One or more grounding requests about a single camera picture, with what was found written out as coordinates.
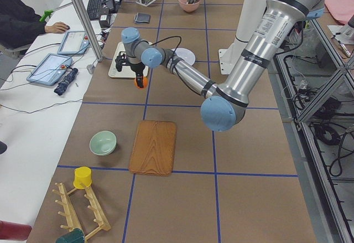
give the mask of wooden cutting board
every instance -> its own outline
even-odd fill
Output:
[[[134,141],[129,171],[135,174],[172,173],[177,127],[173,122],[143,120]]]

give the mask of white desk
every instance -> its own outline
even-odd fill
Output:
[[[56,11],[48,25],[62,21],[71,30],[83,30],[72,5]],[[95,33],[101,32],[98,21],[92,21]],[[51,43],[60,43],[63,34],[46,34],[36,38],[29,51]],[[26,55],[18,64],[38,65],[47,53],[56,53],[59,45],[39,49]],[[73,57],[74,61],[81,56]],[[82,59],[75,63],[79,74],[66,93],[58,96],[53,87],[27,84],[7,91],[0,91],[2,105],[18,110],[34,111],[52,104],[82,99],[91,75],[86,66],[97,63],[89,48]],[[18,70],[33,70],[22,67]],[[14,73],[12,82],[1,90],[25,84],[29,72]],[[33,225],[44,199],[49,182],[71,131],[80,102],[55,106],[33,114],[19,113],[0,107],[0,141],[8,149],[0,154],[0,220]]]

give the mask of person's hand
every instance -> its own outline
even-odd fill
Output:
[[[64,33],[65,31],[69,30],[69,26],[66,25],[65,23],[62,22],[57,22],[51,26],[45,26],[44,27],[45,32],[48,33],[54,33],[54,34],[61,34]]]

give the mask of gray floor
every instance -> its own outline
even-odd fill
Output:
[[[0,87],[9,77],[10,72],[16,67],[20,59],[13,59],[0,53]]]

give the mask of bowl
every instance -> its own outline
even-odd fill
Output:
[[[200,0],[196,3],[188,4],[187,0],[178,0],[179,6],[185,11],[185,12],[193,12],[196,9],[198,9]]]
[[[117,139],[111,131],[97,132],[90,140],[90,150],[98,156],[112,153],[116,147]]]

